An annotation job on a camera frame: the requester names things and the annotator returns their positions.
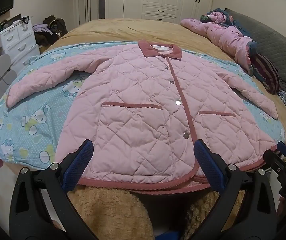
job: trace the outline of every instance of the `gray quilted headboard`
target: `gray quilted headboard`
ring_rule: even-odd
[[[286,38],[248,16],[225,9],[234,20],[238,21],[250,34],[252,39],[258,43],[258,53],[267,57],[278,70],[281,87],[286,92]]]

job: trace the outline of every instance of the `pocket trim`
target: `pocket trim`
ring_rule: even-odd
[[[162,106],[153,104],[126,104],[118,102],[103,102],[101,106],[120,106],[126,108],[156,108],[162,110]]]
[[[216,111],[199,111],[199,115],[201,115],[201,114],[216,114],[216,115],[236,117],[236,115],[232,114],[232,113],[216,112]]]

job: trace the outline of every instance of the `clothing label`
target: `clothing label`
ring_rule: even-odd
[[[163,50],[163,51],[169,51],[169,50],[170,50],[170,48],[164,47],[164,46],[153,45],[152,47],[153,47],[154,49],[157,49],[157,50]]]

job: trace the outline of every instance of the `striped fabric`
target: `striped fabric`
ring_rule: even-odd
[[[273,95],[279,92],[281,89],[280,79],[273,63],[261,54],[256,54],[250,57],[250,59],[254,69],[254,76],[264,85],[266,90]]]

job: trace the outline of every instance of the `jacket collar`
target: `jacket collar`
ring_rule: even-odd
[[[145,57],[162,56],[162,57],[170,57],[170,58],[174,58],[178,60],[181,60],[182,58],[182,50],[175,44],[163,44],[163,43],[147,42],[147,41],[139,41],[138,44],[139,44],[139,48],[141,49]],[[173,51],[170,54],[163,55],[157,52],[152,47],[152,45],[169,47],[169,48],[172,48]]]

